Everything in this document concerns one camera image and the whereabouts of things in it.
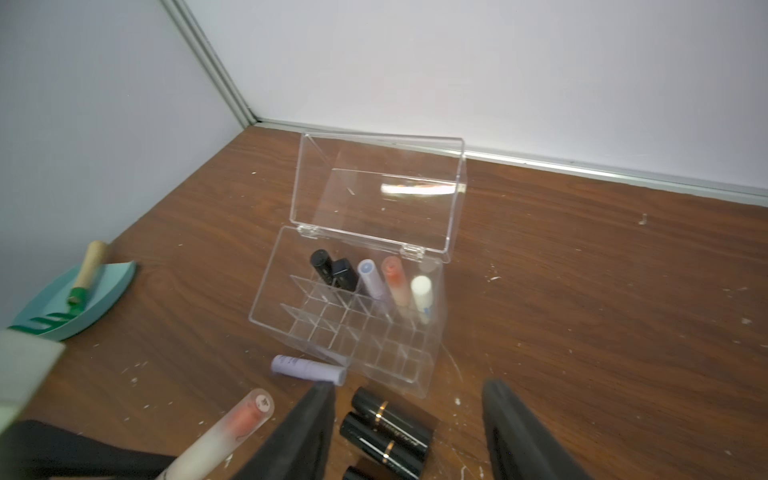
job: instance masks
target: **white wall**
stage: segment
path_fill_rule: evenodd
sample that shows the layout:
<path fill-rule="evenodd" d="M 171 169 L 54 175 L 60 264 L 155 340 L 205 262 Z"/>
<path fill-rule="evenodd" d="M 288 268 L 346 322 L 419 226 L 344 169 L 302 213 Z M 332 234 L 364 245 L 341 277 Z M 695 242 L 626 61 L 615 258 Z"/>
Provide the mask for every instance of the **white wall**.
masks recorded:
<path fill-rule="evenodd" d="M 765 0 L 187 0 L 261 118 L 768 187 Z"/>
<path fill-rule="evenodd" d="M 0 2 L 0 326 L 240 130 L 159 2 Z"/>

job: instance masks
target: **gold band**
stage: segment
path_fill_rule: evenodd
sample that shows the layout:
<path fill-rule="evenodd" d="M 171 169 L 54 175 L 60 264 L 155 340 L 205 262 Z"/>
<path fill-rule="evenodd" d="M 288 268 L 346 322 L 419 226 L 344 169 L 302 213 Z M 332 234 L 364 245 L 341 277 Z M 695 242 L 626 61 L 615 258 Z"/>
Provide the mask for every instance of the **gold band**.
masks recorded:
<path fill-rule="evenodd" d="M 387 403 L 389 403 L 389 402 L 387 402 L 385 400 L 384 403 L 382 403 L 381 406 L 379 407 L 379 412 L 376 413 L 376 420 L 373 421 L 374 425 L 378 425 L 379 424 L 379 420 L 382 419 L 382 414 L 384 413 L 384 410 L 386 409 Z"/>
<path fill-rule="evenodd" d="M 395 446 L 395 441 L 394 440 L 392 440 L 389 443 L 389 445 L 386 446 L 386 450 L 384 451 L 384 457 L 382 458 L 382 464 L 383 465 L 386 465 L 387 460 L 389 460 L 389 453 L 392 451 L 392 447 L 393 446 Z"/>

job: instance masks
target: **white lip gloss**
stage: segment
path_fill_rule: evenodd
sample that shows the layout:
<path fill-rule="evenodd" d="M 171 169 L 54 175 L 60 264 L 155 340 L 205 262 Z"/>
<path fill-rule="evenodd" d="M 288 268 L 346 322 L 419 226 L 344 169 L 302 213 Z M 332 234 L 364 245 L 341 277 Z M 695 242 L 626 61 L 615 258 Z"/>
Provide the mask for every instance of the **white lip gloss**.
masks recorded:
<path fill-rule="evenodd" d="M 432 319 L 432 304 L 435 302 L 432 281 L 426 275 L 417 276 L 411 280 L 411 292 L 413 292 L 413 303 L 419 311 L 419 318 L 422 323 L 429 323 Z"/>
<path fill-rule="evenodd" d="M 224 417 L 179 455 L 157 480 L 203 480 L 241 443 L 270 419 L 275 411 L 272 396 L 252 390 Z"/>

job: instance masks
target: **metal trim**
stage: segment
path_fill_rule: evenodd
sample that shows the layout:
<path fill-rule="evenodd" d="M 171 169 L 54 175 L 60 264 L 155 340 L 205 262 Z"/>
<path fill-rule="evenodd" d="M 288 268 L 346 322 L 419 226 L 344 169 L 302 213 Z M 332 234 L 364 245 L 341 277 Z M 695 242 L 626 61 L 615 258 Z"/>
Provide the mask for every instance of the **metal trim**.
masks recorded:
<path fill-rule="evenodd" d="M 306 132 L 306 131 L 351 131 L 342 128 L 330 128 L 319 125 L 299 124 L 276 121 L 264 118 L 255 125 L 276 130 Z M 433 152 L 455 154 L 455 152 L 431 149 Z M 563 161 L 532 155 L 511 154 L 506 152 L 488 151 L 478 147 L 467 147 L 465 156 L 480 161 L 496 164 L 514 165 L 516 167 L 534 168 L 560 174 L 576 175 L 578 177 L 595 178 L 637 187 L 665 190 L 679 194 L 690 194 L 698 197 L 717 198 L 739 204 L 759 205 L 768 207 L 768 189 L 744 187 L 742 185 L 722 184 L 695 178 L 675 177 L 672 175 L 654 174 L 638 170 L 610 169 L 601 165 L 586 164 L 574 161 Z"/>
<path fill-rule="evenodd" d="M 258 122 L 184 0 L 160 0 L 243 128 Z"/>

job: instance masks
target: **white cap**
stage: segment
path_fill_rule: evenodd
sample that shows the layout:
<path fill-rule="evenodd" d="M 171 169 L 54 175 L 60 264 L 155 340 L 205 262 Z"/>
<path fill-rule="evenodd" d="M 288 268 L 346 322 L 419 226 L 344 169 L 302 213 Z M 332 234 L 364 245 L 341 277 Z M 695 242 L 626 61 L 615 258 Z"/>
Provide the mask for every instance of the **white cap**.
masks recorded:
<path fill-rule="evenodd" d="M 272 371 L 298 379 L 333 382 L 336 386 L 344 385 L 346 379 L 346 369 L 342 366 L 285 355 L 278 355 L 272 360 Z"/>
<path fill-rule="evenodd" d="M 411 280 L 411 292 L 413 293 L 413 303 L 419 309 L 422 321 L 427 323 L 432 315 L 432 304 L 435 302 L 432 295 L 432 281 L 428 276 L 417 276 Z"/>

